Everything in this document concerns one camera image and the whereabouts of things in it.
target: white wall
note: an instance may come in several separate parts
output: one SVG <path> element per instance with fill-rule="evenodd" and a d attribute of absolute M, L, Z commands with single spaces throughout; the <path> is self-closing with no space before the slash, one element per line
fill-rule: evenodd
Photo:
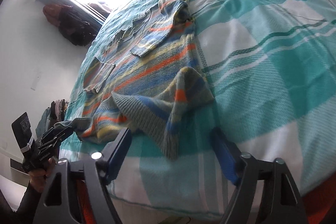
<path fill-rule="evenodd" d="M 12 122 L 26 111 L 35 132 L 52 101 L 70 98 L 87 52 L 63 38 L 42 8 L 35 0 L 4 0 L 0 5 L 0 152 L 18 161 L 23 156 Z"/>

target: orange stripe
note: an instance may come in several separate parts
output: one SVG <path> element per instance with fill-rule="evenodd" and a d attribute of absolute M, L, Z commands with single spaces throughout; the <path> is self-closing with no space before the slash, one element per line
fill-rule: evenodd
<path fill-rule="evenodd" d="M 91 72 L 90 72 L 90 74 L 92 74 L 92 73 L 94 73 L 93 74 L 93 77 L 91 77 L 91 78 L 86 78 L 85 79 L 85 81 L 83 81 L 83 85 L 84 86 L 87 86 L 87 82 L 88 81 L 91 81 L 91 80 L 93 80 L 93 79 L 95 79 L 96 77 L 97 77 L 97 72 L 100 70 L 100 66 L 97 66 L 97 68 L 95 68 L 94 70 L 92 70 Z"/>
<path fill-rule="evenodd" d="M 91 135 L 91 128 L 84 131 L 84 133 L 81 135 L 82 138 L 86 138 Z"/>
<path fill-rule="evenodd" d="M 97 122 L 101 122 L 102 120 L 109 120 L 111 122 L 115 123 L 122 123 L 127 121 L 127 117 L 125 117 L 123 114 L 119 115 L 118 118 L 114 119 L 108 116 L 101 116 L 97 119 Z"/>
<path fill-rule="evenodd" d="M 168 4 L 174 2 L 175 0 L 165 0 L 165 2 L 162 4 L 161 7 L 159 7 L 159 10 L 161 11 L 164 7 L 166 7 Z"/>
<path fill-rule="evenodd" d="M 103 96 L 102 100 L 106 100 L 108 97 L 110 97 L 110 93 L 106 93 L 106 94 Z"/>
<path fill-rule="evenodd" d="M 155 29 L 155 28 L 150 28 L 149 31 L 151 31 L 151 32 L 160 32 L 160 31 L 169 30 L 169 29 L 171 29 L 172 27 L 173 27 L 173 24 L 170 24 L 170 25 L 168 25 L 168 26 L 166 26 L 166 27 L 162 27 L 162 28 L 157 28 L 157 29 Z"/>
<path fill-rule="evenodd" d="M 95 121 L 93 120 L 92 127 L 85 130 L 81 137 L 85 138 L 90 136 L 92 134 L 92 131 L 95 131 L 95 128 L 96 128 Z"/>
<path fill-rule="evenodd" d="M 178 53 L 178 54 L 176 54 L 176 55 L 174 55 L 174 56 L 172 56 L 172 57 L 170 57 L 166 60 L 163 60 L 159 64 L 157 64 L 157 65 L 143 71 L 142 73 L 139 73 L 138 75 L 135 75 L 132 78 L 129 78 L 127 81 L 121 83 L 119 86 L 117 86 L 115 88 L 115 91 L 123 88 L 124 86 L 127 86 L 128 84 L 130 84 L 130 83 L 132 83 L 132 82 L 134 82 L 134 81 L 136 81 L 136 80 L 138 80 L 138 79 L 140 79 L 140 78 L 142 78 L 142 77 L 144 77 L 144 76 L 146 76 L 146 75 L 148 75 L 148 74 L 150 74 L 150 73 L 152 73 L 156 70 L 159 70 L 160 68 L 163 68 L 164 66 L 169 65 L 170 63 L 172 63 L 176 60 L 181 59 L 181 57 L 183 57 L 183 55 L 185 55 L 188 51 L 194 50 L 194 49 L 196 49 L 195 44 L 187 45 L 182 52 L 180 52 L 180 53 Z"/>
<path fill-rule="evenodd" d="M 94 104 L 92 107 L 90 107 L 88 110 L 83 111 L 83 115 L 87 115 L 87 114 L 91 113 L 92 110 L 93 110 L 95 107 L 99 107 L 99 105 L 100 105 L 100 101 L 97 102 L 97 103 L 95 103 L 95 104 Z"/>
<path fill-rule="evenodd" d="M 184 90 L 177 89 L 175 91 L 175 100 L 178 101 L 178 102 L 186 102 L 187 101 Z"/>

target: bedspread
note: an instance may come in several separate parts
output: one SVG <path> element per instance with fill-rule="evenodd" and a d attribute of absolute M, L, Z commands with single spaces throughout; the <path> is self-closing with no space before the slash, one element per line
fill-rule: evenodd
<path fill-rule="evenodd" d="M 111 197 L 219 218 L 233 186 L 209 144 L 215 126 L 257 159 L 283 158 L 300 193 L 307 193 L 336 170 L 336 0 L 189 1 L 198 63 L 215 101 L 182 116 L 177 160 L 167 159 L 147 135 L 134 135 L 108 186 Z M 83 79 L 94 58 L 158 2 L 125 0 L 110 14 L 80 68 L 66 119 L 82 116 Z M 103 146 L 74 134 L 60 154 L 77 160 Z"/>

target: black clamp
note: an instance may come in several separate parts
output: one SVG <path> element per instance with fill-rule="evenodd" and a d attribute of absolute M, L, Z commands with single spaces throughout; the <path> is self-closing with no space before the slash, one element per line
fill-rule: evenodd
<path fill-rule="evenodd" d="M 211 131 L 210 141 L 222 172 L 236 186 L 221 224 L 247 223 L 258 180 L 264 180 L 264 188 L 256 224 L 308 224 L 299 190 L 283 159 L 269 162 L 241 153 L 219 128 Z"/>
<path fill-rule="evenodd" d="M 115 141 L 91 158 L 75 162 L 60 159 L 47 179 L 33 224 L 83 223 L 76 180 L 85 180 L 96 223 L 122 224 L 106 186 L 117 177 L 131 142 L 131 131 L 124 128 Z"/>

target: floor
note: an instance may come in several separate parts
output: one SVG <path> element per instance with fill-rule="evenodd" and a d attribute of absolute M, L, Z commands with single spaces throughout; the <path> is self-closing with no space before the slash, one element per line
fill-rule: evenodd
<path fill-rule="evenodd" d="M 130 205 L 126 202 L 113 200 L 113 204 L 115 209 L 117 210 L 119 217 L 123 224 L 158 224 L 161 221 L 164 221 L 169 217 L 168 214 L 156 211 L 149 210 L 139 206 Z M 191 219 L 185 217 L 178 222 L 170 221 L 165 222 L 165 224 L 175 223 L 175 224 L 218 224 L 219 221 L 208 222 L 208 221 L 200 221 L 197 219 Z"/>

